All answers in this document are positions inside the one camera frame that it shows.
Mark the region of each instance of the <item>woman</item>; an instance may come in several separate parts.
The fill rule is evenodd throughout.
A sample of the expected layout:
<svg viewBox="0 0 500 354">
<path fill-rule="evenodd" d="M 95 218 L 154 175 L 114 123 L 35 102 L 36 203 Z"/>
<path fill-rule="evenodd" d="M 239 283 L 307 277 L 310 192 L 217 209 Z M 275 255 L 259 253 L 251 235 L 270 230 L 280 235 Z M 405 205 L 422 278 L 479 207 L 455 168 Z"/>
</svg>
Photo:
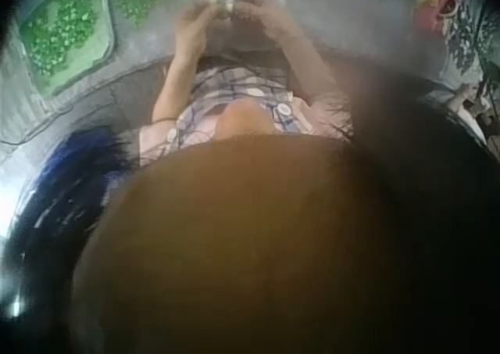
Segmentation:
<svg viewBox="0 0 500 354">
<path fill-rule="evenodd" d="M 345 100 L 330 71 L 267 0 L 236 2 L 234 15 L 259 21 L 281 45 L 305 101 L 232 68 L 198 75 L 206 81 L 191 100 L 218 12 L 195 7 L 180 22 L 153 125 L 141 131 L 141 153 L 163 157 L 133 170 L 106 132 L 74 134 L 56 150 L 64 157 L 51 158 L 48 183 L 17 223 L 41 240 L 14 236 L 7 246 L 9 272 L 30 281 L 20 283 L 33 301 L 24 316 L 38 318 L 14 333 L 29 349 L 54 351 L 70 332 L 73 348 L 98 353 L 472 352 L 495 343 L 500 168 L 491 154 L 453 114 L 396 83 L 369 105 L 351 102 L 351 128 L 338 117 Z M 335 131 L 320 136 L 325 124 Z M 51 242 L 54 233 L 80 240 Z M 61 266 L 76 258 L 74 269 Z"/>
<path fill-rule="evenodd" d="M 287 88 L 285 70 L 218 66 L 197 73 L 207 29 L 224 8 L 202 3 L 178 22 L 176 51 L 156 101 L 153 125 L 141 129 L 141 154 L 155 159 L 189 145 L 243 134 L 298 133 L 337 138 L 349 132 L 345 96 L 313 43 L 274 0 L 240 0 L 235 22 L 260 23 L 281 48 L 301 88 Z"/>
</svg>

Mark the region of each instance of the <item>black hair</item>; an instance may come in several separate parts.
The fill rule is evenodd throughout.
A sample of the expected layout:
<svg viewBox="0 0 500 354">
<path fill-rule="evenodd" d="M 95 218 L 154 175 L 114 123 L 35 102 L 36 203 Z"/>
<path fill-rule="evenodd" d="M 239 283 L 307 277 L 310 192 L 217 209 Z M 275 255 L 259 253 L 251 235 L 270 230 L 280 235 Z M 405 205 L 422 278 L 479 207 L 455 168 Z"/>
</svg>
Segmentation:
<svg viewBox="0 0 500 354">
<path fill-rule="evenodd" d="M 16 352 L 68 352 L 73 268 L 101 216 L 109 186 L 132 169 L 111 127 L 60 142 L 27 191 L 2 254 L 2 332 Z"/>
</svg>

